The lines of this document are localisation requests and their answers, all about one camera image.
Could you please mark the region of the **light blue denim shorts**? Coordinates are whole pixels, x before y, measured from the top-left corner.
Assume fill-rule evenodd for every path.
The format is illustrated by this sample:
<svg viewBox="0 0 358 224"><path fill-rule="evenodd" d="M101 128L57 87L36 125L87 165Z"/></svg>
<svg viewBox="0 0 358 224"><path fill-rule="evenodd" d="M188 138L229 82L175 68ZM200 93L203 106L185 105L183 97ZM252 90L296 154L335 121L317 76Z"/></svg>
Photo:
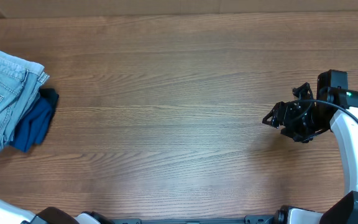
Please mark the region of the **light blue denim shorts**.
<svg viewBox="0 0 358 224"><path fill-rule="evenodd" d="M49 79L45 67L0 51L0 151L13 139L19 121L40 98Z"/></svg>

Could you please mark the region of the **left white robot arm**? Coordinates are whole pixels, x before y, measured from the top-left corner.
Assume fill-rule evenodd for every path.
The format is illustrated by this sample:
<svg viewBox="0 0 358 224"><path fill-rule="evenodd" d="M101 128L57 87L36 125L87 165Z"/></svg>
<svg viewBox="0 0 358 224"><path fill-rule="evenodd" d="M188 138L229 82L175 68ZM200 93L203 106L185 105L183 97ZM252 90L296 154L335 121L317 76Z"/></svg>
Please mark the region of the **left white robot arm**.
<svg viewBox="0 0 358 224"><path fill-rule="evenodd" d="M41 217L36 215L28 210L24 210L18 207L15 207L9 203L0 199L0 224L23 224L23 223L33 223L33 224L53 224L53 223L78 223L74 218L68 216L67 218L63 217Z"/></svg>

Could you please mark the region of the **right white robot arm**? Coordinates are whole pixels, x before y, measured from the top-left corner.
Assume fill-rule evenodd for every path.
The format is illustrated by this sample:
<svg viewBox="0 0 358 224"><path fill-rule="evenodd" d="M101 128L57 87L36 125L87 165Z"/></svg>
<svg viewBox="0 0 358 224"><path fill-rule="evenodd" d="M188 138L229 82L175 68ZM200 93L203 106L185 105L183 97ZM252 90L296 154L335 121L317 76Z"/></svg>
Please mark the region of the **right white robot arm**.
<svg viewBox="0 0 358 224"><path fill-rule="evenodd" d="M331 131L338 143L344 196L324 213L288 205L274 215L248 216L246 223L358 223L358 91L348 87L347 72L318 75L317 92L309 83L292 90L294 101L278 102L262 120L295 142L308 143Z"/></svg>

